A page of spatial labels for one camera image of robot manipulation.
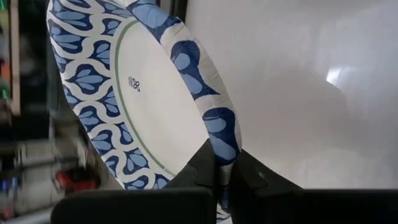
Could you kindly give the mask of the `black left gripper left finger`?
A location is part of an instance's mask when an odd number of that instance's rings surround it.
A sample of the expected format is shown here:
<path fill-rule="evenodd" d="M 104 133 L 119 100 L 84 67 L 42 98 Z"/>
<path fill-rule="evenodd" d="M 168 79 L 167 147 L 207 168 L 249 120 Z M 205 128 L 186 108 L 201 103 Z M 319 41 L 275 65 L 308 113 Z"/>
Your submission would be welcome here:
<path fill-rule="evenodd" d="M 159 190 L 87 190 L 61 200 L 51 224 L 216 224 L 216 162 L 206 140 Z"/>

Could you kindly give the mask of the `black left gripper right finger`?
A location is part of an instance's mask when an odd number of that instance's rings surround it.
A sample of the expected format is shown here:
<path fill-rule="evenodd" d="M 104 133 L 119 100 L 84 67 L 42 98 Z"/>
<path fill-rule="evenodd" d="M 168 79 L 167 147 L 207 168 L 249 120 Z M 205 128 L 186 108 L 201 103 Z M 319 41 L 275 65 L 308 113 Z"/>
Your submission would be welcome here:
<path fill-rule="evenodd" d="M 398 224 L 398 189 L 303 189 L 243 151 L 229 209 L 233 224 Z"/>

